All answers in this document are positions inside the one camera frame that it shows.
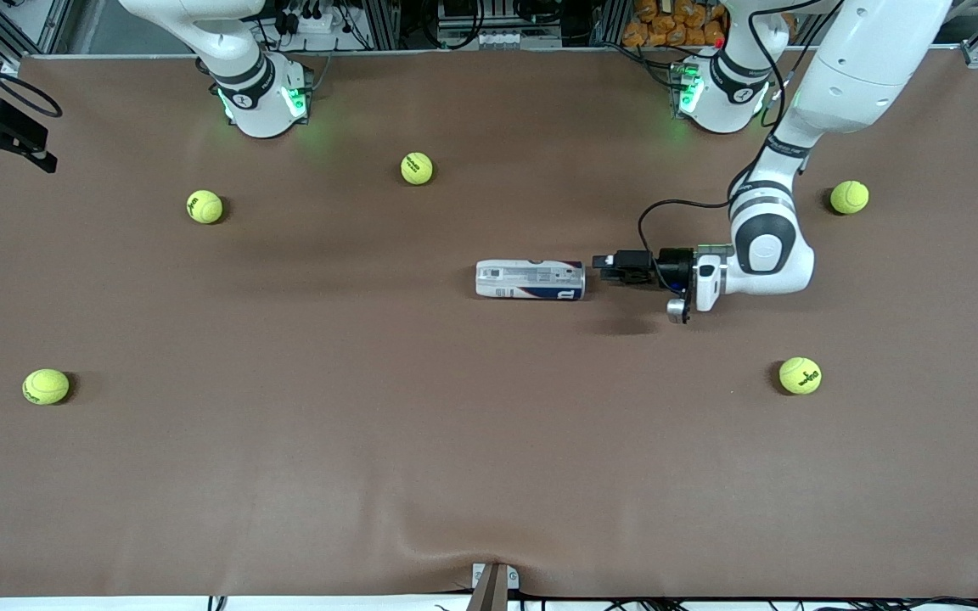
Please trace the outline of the white power strip black plugs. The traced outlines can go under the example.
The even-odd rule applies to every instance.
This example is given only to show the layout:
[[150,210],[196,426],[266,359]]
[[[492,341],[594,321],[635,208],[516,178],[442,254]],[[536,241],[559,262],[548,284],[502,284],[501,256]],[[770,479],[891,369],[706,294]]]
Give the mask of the white power strip black plugs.
[[351,31],[336,0],[269,0],[269,7],[274,10],[275,30],[282,37]]

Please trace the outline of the brown table mat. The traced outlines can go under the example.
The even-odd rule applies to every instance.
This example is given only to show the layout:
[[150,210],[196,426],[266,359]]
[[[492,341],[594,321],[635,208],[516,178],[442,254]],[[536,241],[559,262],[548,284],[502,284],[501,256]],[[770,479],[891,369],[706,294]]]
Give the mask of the brown table mat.
[[[721,201],[763,142],[672,119],[613,52],[338,57],[267,142],[191,59],[22,74],[65,116],[54,174],[0,152],[0,597],[412,594],[499,560],[541,596],[978,598],[959,51],[816,147],[811,285],[686,325],[599,281],[474,293],[482,259],[635,248],[641,209]],[[778,382],[796,356],[810,395]],[[23,397],[43,368],[58,405]]]

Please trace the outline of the orange fruit pile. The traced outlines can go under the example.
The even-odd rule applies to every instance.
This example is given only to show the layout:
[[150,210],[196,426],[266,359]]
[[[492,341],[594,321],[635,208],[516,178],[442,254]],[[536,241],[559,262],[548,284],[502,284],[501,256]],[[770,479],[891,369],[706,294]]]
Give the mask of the orange fruit pile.
[[717,0],[633,0],[633,17],[621,45],[641,47],[721,47],[730,25]]

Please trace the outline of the metal table clamp bracket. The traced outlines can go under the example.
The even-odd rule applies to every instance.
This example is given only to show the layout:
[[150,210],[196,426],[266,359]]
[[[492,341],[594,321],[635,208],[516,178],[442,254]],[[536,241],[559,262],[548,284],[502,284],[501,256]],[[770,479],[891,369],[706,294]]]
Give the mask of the metal table clamp bracket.
[[475,563],[472,588],[466,611],[509,611],[509,597],[520,590],[519,570],[504,563]]

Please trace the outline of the yellow tennis ball Wilson print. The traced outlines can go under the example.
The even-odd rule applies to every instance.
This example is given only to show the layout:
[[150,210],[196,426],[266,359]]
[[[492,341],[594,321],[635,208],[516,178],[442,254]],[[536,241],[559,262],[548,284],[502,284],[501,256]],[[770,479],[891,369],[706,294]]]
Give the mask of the yellow tennis ball Wilson print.
[[187,197],[186,211],[191,220],[200,224],[217,223],[224,216],[224,202],[209,190],[195,190]]

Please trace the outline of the white blue tennis ball can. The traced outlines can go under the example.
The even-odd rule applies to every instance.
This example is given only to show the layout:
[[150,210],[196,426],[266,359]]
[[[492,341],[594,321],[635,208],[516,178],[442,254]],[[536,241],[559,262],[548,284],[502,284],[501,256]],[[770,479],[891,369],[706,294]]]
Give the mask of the white blue tennis ball can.
[[475,293],[509,300],[578,301],[586,293],[581,261],[490,259],[475,266]]

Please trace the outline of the yellow tennis ball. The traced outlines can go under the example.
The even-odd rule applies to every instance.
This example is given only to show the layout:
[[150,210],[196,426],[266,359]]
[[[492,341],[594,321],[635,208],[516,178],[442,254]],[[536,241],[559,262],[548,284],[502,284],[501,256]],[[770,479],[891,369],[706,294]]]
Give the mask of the yellow tennis ball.
[[810,395],[822,383],[822,368],[810,357],[796,356],[778,368],[778,382],[792,395]]
[[58,405],[69,392],[69,376],[52,368],[32,371],[22,383],[23,397],[32,405]]
[[869,190],[865,184],[850,179],[832,188],[828,201],[835,213],[849,216],[862,211],[868,205]]

